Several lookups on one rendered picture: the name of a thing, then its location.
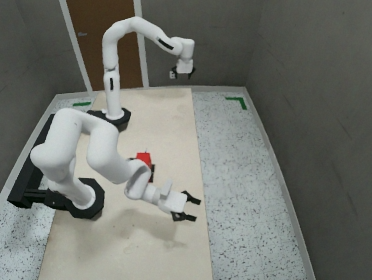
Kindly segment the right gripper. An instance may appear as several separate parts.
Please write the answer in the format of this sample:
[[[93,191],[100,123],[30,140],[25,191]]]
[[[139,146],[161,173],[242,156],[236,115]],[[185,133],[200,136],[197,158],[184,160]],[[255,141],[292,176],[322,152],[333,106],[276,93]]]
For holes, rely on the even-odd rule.
[[[186,190],[182,191],[181,193],[170,190],[166,200],[160,198],[158,202],[158,209],[169,215],[172,215],[174,222],[183,220],[195,222],[197,219],[196,216],[190,214],[186,215],[183,211],[186,202],[190,201],[193,204],[200,205],[202,200],[193,198],[193,196],[191,196],[191,194],[188,193]],[[177,213],[177,215],[179,215],[180,217],[175,215],[175,213]]]

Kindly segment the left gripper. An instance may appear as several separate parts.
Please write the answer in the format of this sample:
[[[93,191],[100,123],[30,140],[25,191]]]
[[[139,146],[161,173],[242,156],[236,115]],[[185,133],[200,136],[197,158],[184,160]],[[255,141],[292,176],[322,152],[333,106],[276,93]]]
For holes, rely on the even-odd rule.
[[[192,75],[192,73],[194,73],[194,71],[196,70],[196,68],[194,68],[194,67],[193,67],[193,70],[192,70],[193,60],[183,61],[179,58],[177,63],[178,63],[177,66],[171,68],[171,70],[175,74],[176,80],[177,80],[177,74],[178,73],[188,73],[188,79],[190,79],[191,78],[190,75]],[[177,69],[177,72],[174,71],[174,69]]]

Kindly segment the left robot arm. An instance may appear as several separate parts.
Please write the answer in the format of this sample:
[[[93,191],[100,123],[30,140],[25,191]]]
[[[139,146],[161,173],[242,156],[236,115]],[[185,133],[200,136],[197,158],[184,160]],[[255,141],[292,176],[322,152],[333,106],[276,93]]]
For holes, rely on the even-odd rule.
[[[191,39],[172,37],[170,40],[159,27],[139,17],[114,23],[105,32],[102,39],[104,87],[107,102],[107,109],[102,109],[102,111],[107,114],[106,117],[110,120],[120,119],[124,116],[124,111],[121,110],[117,42],[125,33],[133,31],[153,40],[163,50],[176,55],[183,61],[192,59],[194,41]]]

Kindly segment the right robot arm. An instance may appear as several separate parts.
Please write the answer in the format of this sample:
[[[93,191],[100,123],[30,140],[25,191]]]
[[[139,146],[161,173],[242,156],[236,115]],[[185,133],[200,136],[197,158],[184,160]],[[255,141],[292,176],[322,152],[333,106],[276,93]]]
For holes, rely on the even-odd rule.
[[[172,179],[167,178],[163,188],[148,184],[150,168],[139,159],[124,159],[117,152],[119,132],[114,125],[70,108],[55,114],[45,143],[33,148],[30,154],[32,163],[48,179],[51,191],[70,199],[79,209],[88,209],[95,201],[94,190],[74,177],[80,132],[90,134],[86,154],[90,168],[113,184],[128,181],[124,189],[127,198],[155,206],[160,198],[166,200]]]

